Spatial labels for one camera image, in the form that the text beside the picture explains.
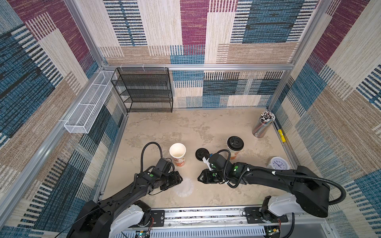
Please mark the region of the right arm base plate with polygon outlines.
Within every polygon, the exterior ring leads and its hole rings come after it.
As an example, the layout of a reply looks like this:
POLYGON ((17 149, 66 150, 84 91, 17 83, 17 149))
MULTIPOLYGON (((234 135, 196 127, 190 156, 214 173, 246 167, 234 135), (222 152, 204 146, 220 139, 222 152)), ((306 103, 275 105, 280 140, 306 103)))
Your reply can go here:
POLYGON ((289 220, 286 215, 277 217, 261 207, 246 207, 242 215, 247 219, 248 224, 260 223, 287 223, 289 220))

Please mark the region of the paper milk tea cup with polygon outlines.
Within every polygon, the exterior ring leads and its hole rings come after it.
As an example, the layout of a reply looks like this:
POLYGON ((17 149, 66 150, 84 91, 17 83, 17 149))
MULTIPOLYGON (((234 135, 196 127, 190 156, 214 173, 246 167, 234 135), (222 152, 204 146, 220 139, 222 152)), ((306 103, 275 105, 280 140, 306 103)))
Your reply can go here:
POLYGON ((236 157, 238 156, 238 154, 240 153, 242 149, 243 149, 242 147, 232 147, 232 148, 229 147, 228 150, 231 153, 230 160, 236 159, 236 157))
POLYGON ((170 147, 169 153, 178 167, 185 164, 186 151, 186 147, 181 143, 175 143, 170 147))

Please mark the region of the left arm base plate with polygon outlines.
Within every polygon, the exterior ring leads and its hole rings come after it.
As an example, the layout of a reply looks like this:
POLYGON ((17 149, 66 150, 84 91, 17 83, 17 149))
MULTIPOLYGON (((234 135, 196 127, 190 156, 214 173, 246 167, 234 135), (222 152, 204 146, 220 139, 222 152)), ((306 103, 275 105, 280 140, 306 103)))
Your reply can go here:
POLYGON ((163 227, 165 219, 165 210, 150 210, 143 215, 141 224, 144 227, 163 227))

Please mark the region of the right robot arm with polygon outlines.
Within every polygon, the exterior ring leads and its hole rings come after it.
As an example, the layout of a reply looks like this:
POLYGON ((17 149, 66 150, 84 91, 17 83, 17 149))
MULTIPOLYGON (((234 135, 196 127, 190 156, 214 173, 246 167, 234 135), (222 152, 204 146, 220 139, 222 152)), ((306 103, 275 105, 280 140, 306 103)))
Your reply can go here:
POLYGON ((221 151, 210 154, 205 148, 196 151, 195 157, 207 164, 198 181, 204 184, 239 185, 257 184, 285 191, 283 196, 267 196, 261 213, 264 217, 283 216, 287 213, 306 212, 326 218, 328 208, 346 198, 346 190, 337 182, 316 176, 310 169, 298 166, 295 170, 276 170, 247 163, 231 163, 221 151))

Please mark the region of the white leak-proof paper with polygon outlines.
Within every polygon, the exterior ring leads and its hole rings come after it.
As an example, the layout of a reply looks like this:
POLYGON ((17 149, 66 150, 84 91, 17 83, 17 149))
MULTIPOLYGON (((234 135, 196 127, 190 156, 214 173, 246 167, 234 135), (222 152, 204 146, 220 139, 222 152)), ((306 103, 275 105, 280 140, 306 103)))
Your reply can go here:
POLYGON ((190 178, 185 178, 179 185, 175 186, 175 192, 179 197, 188 197, 193 193, 194 184, 190 178))

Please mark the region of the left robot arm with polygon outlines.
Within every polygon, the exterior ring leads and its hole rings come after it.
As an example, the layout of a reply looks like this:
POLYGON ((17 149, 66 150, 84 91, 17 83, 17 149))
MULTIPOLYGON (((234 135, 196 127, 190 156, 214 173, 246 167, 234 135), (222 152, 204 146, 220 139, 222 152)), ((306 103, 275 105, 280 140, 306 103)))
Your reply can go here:
POLYGON ((132 205, 139 207, 139 199, 159 188, 161 192, 181 184, 183 178, 175 170, 174 163, 163 157, 163 152, 157 142, 149 142, 141 152, 140 172, 134 175, 133 182, 116 194, 94 202, 88 201, 81 209, 76 220, 63 228, 56 237, 68 231, 68 238, 108 238, 111 237, 112 224, 117 217, 129 209, 132 205), (160 152, 160 158, 155 166, 143 169, 143 157, 146 148, 156 145, 160 152))

